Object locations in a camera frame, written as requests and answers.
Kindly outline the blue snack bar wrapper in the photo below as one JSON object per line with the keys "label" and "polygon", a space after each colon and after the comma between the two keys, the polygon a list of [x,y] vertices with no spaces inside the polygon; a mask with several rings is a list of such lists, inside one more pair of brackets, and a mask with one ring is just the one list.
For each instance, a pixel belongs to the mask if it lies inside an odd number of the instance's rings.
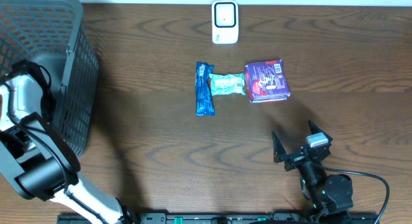
{"label": "blue snack bar wrapper", "polygon": [[209,87],[209,75],[214,69],[213,65],[206,62],[196,63],[196,116],[214,116],[215,109],[212,102],[212,95]]}

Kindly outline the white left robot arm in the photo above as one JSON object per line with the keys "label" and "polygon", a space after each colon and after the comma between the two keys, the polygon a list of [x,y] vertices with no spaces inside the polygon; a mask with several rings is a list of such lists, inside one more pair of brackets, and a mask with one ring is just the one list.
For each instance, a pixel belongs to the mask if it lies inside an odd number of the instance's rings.
{"label": "white left robot arm", "polygon": [[139,223],[81,174],[77,155],[50,125],[51,87],[48,70],[28,60],[1,77],[1,174],[21,197],[60,203],[91,223]]}

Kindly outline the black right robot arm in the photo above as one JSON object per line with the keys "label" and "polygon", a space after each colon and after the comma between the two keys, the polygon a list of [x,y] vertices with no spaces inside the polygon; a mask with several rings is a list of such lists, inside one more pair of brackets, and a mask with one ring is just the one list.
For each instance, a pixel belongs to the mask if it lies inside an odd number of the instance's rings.
{"label": "black right robot arm", "polygon": [[330,155],[333,138],[313,121],[308,125],[311,135],[295,153],[288,154],[277,135],[272,135],[274,162],[284,163],[286,171],[299,171],[306,199],[314,206],[306,216],[312,222],[320,222],[328,216],[348,213],[353,207],[353,186],[351,178],[345,174],[326,173],[321,161]]}

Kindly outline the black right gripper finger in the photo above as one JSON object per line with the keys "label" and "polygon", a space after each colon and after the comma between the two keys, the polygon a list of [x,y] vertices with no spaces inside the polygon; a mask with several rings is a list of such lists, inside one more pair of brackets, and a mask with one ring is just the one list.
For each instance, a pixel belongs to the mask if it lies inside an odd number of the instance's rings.
{"label": "black right gripper finger", "polygon": [[274,144],[274,163],[284,162],[284,156],[286,156],[286,151],[280,139],[277,137],[274,131],[272,132],[272,139]]}
{"label": "black right gripper finger", "polygon": [[316,125],[314,121],[309,120],[308,125],[310,128],[311,134],[314,135],[317,133],[322,133],[325,135],[325,137],[328,139],[329,142],[333,141],[333,138],[330,135],[328,135],[326,132],[324,132],[318,125]]}

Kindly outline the mint green snack packet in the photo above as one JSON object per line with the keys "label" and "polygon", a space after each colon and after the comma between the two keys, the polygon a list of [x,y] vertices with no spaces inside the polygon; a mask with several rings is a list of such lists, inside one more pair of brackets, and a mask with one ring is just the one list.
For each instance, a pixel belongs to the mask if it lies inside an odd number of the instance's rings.
{"label": "mint green snack packet", "polygon": [[241,94],[246,95],[245,75],[243,73],[218,75],[211,73],[209,75],[211,80],[211,95],[230,95]]}

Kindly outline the purple snack package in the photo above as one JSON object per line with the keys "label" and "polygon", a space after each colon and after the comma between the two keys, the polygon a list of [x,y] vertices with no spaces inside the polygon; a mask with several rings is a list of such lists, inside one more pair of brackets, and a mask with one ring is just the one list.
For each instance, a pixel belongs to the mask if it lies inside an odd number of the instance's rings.
{"label": "purple snack package", "polygon": [[244,73],[251,103],[284,101],[292,94],[282,59],[248,63]]}

